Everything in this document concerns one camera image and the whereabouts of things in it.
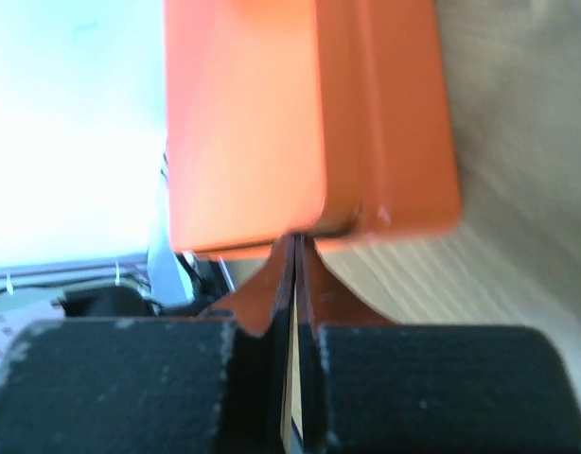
orange lid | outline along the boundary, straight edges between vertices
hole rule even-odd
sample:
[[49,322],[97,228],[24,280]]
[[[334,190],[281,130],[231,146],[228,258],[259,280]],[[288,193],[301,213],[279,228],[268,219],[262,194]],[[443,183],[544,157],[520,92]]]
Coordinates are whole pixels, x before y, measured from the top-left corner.
[[357,147],[324,147],[313,2],[165,5],[174,249],[345,229],[360,202]]

scuff mark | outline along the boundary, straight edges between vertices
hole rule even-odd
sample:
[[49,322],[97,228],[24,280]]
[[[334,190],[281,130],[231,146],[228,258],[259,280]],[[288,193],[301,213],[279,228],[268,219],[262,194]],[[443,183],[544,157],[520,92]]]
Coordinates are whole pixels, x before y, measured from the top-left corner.
[[114,328],[117,328],[117,329],[128,329],[134,323],[135,323],[135,319],[132,319],[132,318],[124,318],[124,319],[118,320],[115,323]]
[[327,441],[328,445],[332,448],[340,448],[341,447],[341,442],[339,441],[339,437],[332,430],[329,430],[326,433],[326,441]]
[[234,336],[236,334],[236,330],[232,327],[231,323],[224,323],[223,327],[221,328],[221,363],[223,365],[223,369],[220,374],[221,381],[227,380],[227,363],[229,362],[230,358],[232,357],[232,352],[234,349]]
[[170,366],[164,366],[162,368],[162,374],[160,375],[160,382],[162,384],[168,383],[168,372],[170,371]]
[[334,299],[335,299],[334,291],[330,291],[328,293],[323,293],[322,295],[320,295],[320,301],[322,301],[323,303],[327,301],[333,301]]
[[41,321],[38,323],[31,324],[27,331],[31,336],[38,337],[44,334],[47,331],[51,331],[52,329],[59,329],[63,325],[61,321]]
[[[213,421],[218,423],[220,420],[221,415],[221,403],[218,402],[213,405]],[[217,435],[217,431],[219,430],[219,424],[213,424],[212,428],[209,430],[211,436]]]
[[29,342],[17,342],[14,343],[9,350],[8,360],[9,362],[23,362],[27,359],[27,350],[32,344]]
[[330,370],[330,354],[328,353],[328,345],[327,345],[327,339],[326,339],[326,331],[324,329],[320,330],[319,333],[319,340],[320,340],[320,364],[322,365],[322,368],[326,371],[329,372]]
[[385,207],[382,205],[377,210],[377,216],[379,217],[379,219],[381,219],[383,222],[385,222],[386,225],[390,225],[392,223],[392,219],[389,216],[389,213],[387,212]]

orange plastic case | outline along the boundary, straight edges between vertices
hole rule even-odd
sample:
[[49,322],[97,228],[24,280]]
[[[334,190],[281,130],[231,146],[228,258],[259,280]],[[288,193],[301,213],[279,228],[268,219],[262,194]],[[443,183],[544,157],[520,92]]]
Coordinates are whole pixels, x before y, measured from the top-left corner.
[[337,249],[460,213],[432,0],[166,0],[173,249]]

light wood grain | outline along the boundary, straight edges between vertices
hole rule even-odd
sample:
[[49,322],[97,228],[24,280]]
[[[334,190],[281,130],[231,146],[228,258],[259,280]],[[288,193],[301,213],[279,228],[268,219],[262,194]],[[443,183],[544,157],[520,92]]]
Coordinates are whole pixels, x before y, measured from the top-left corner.
[[405,323],[542,330],[581,402],[581,0],[440,0],[437,9],[464,219],[446,237],[326,262]]

wooden surface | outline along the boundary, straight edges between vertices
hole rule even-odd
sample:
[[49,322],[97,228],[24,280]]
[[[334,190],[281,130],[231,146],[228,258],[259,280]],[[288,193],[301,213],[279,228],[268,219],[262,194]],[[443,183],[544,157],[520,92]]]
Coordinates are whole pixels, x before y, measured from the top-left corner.
[[[443,238],[364,245],[326,262],[404,323],[542,330],[581,403],[581,0],[437,8],[464,219]],[[241,281],[255,266],[232,270]]]

